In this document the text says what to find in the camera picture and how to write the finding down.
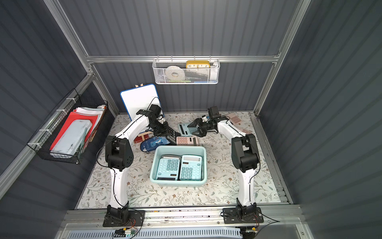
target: mounting plate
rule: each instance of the mounting plate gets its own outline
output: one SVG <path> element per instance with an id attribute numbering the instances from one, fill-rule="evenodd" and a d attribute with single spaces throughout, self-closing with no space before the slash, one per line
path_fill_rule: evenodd
<path id="1" fill-rule="evenodd" d="M 134 219 L 135 219 L 135 227 L 137 226 L 142 226 L 142 222 L 143 222 L 143 219 L 144 219 L 144 214 L 145 214 L 145 211 L 144 210 L 138 210 L 141 214 L 142 214 L 142 219 L 141 219 L 141 215 L 139 214 L 139 212 L 135 211 L 135 210 L 129 210 L 129 219 L 133 221 L 133 224 L 134 224 Z M 125 225 L 120 225 L 121 221 L 117 220 L 117 219 L 114 219 L 112 218 L 111 216 L 109 215 L 105 215 L 105 220 L 104 220 L 104 223 L 103 223 L 103 227 L 115 227 L 115 226 L 131 226 L 130 224 L 130 221 L 127 222 L 127 224 Z"/>
<path id="2" fill-rule="evenodd" d="M 241 221 L 236 216 L 237 210 L 235 208 L 223 208 L 222 215 L 224 216 L 224 224 L 234 224 L 234 223 L 255 223 L 256 221 L 253 219 L 255 218 L 258 223 L 263 223 L 264 218 L 261 213 L 261 209 L 259 207 L 256 208 L 256 217 L 253 216 L 253 214 L 247 216 L 246 218 L 243 218 Z"/>

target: light blue plastic bin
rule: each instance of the light blue plastic bin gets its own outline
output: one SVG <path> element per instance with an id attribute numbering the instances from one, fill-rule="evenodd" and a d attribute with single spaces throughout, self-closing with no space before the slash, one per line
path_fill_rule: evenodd
<path id="1" fill-rule="evenodd" d="M 202 180 L 201 181 L 169 181 L 155 180 L 157 175 L 159 160 L 164 154 L 182 156 L 185 154 L 198 155 L 202 157 Z M 152 162 L 150 181 L 164 187 L 200 187 L 207 181 L 207 154 L 202 146 L 159 146 L 155 150 L 154 161 Z"/>

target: white mesh basket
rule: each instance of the white mesh basket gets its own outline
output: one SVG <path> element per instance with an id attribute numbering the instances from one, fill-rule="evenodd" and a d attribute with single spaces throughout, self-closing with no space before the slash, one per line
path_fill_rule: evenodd
<path id="1" fill-rule="evenodd" d="M 157 84 L 217 84 L 219 59 L 210 60 L 210 68 L 186 69 L 187 60 L 155 58 L 152 63 Z"/>

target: wire mesh basket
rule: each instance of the wire mesh basket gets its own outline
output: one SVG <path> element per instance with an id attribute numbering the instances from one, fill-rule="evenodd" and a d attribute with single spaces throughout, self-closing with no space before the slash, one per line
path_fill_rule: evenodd
<path id="1" fill-rule="evenodd" d="M 94 130 L 90 134 L 89 138 L 81 144 L 81 146 L 77 149 L 74 155 L 52 153 L 50 151 L 50 146 L 52 145 L 58 133 L 60 132 L 70 112 L 72 112 L 77 107 L 97 108 L 97 106 L 99 105 L 106 105 L 106 108 L 103 114 L 101 115 L 101 119 L 99 120 L 96 128 L 94 128 Z M 48 128 L 42 130 L 44 133 L 42 134 L 38 142 L 28 143 L 28 146 L 32 148 L 42 159 L 80 164 L 82 155 L 85 152 L 88 145 L 92 142 L 99 126 L 102 124 L 107 110 L 107 101 L 103 99 L 77 95 L 70 101 L 70 103 L 64 109 L 59 110 L 61 112 L 58 115 L 58 117 L 54 120 L 54 122 L 52 122 L 52 124 Z"/>
<path id="2" fill-rule="evenodd" d="M 157 84 L 217 84 L 219 59 L 210 60 L 210 68 L 186 69 L 187 60 L 155 58 L 152 63 Z"/>

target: red folder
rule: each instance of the red folder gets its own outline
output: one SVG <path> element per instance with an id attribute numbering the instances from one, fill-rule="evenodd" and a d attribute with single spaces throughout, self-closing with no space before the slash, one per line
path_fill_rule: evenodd
<path id="1" fill-rule="evenodd" d="M 70 124 L 74 120 L 78 120 L 78 119 L 86 119 L 86 120 L 90 120 L 90 122 L 92 122 L 92 128 L 89 130 L 89 132 L 86 134 L 86 137 L 85 137 L 85 142 L 86 142 L 87 139 L 89 138 L 90 134 L 92 133 L 93 128 L 96 126 L 97 117 L 98 117 L 97 115 L 83 115 L 83 114 L 79 114 L 76 112 L 70 112 L 68 118 L 66 119 L 66 121 L 65 121 L 64 125 L 62 126 L 60 132 L 58 133 L 57 137 L 54 139 L 53 144 L 50 146 L 49 150 L 52 150 L 54 148 L 54 146 L 60 140 L 62 135 L 65 133 L 65 131 L 70 126 Z"/>

